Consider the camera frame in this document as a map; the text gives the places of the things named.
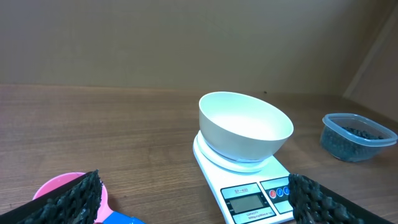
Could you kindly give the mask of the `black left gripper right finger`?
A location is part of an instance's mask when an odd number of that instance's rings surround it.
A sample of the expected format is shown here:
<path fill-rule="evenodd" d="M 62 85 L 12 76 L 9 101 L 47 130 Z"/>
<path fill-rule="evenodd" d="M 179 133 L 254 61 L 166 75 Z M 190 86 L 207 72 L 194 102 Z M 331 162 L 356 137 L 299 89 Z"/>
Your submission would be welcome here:
<path fill-rule="evenodd" d="M 288 180 L 297 223 L 392 224 L 304 175 L 290 174 Z"/>

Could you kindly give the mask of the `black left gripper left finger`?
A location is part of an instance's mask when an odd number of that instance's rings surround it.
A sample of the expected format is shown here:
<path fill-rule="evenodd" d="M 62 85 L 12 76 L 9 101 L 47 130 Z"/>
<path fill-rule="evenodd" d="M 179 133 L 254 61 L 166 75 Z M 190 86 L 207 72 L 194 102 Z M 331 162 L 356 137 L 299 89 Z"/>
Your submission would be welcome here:
<path fill-rule="evenodd" d="M 94 170 L 1 215 L 1 224 L 94 223 L 102 181 Z"/>

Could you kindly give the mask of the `pink scoop with blue handle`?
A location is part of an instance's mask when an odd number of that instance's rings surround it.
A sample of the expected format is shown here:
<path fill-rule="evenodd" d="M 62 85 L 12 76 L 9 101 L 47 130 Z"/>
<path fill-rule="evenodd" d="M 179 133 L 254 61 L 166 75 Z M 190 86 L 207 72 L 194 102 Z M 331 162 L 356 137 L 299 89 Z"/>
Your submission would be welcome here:
<path fill-rule="evenodd" d="M 36 191 L 33 200 L 49 193 L 50 191 L 74 180 L 80 176 L 83 176 L 84 172 L 69 172 L 65 174 L 58 175 L 50 180 L 48 180 L 44 185 L 42 185 L 38 191 Z M 95 223 L 103 224 L 144 224 L 143 221 L 136 217 L 129 217 L 125 214 L 115 212 L 110 209 L 108 205 L 108 192 L 106 186 L 102 186 L 101 193 L 101 203 L 97 213 L 97 219 Z"/>

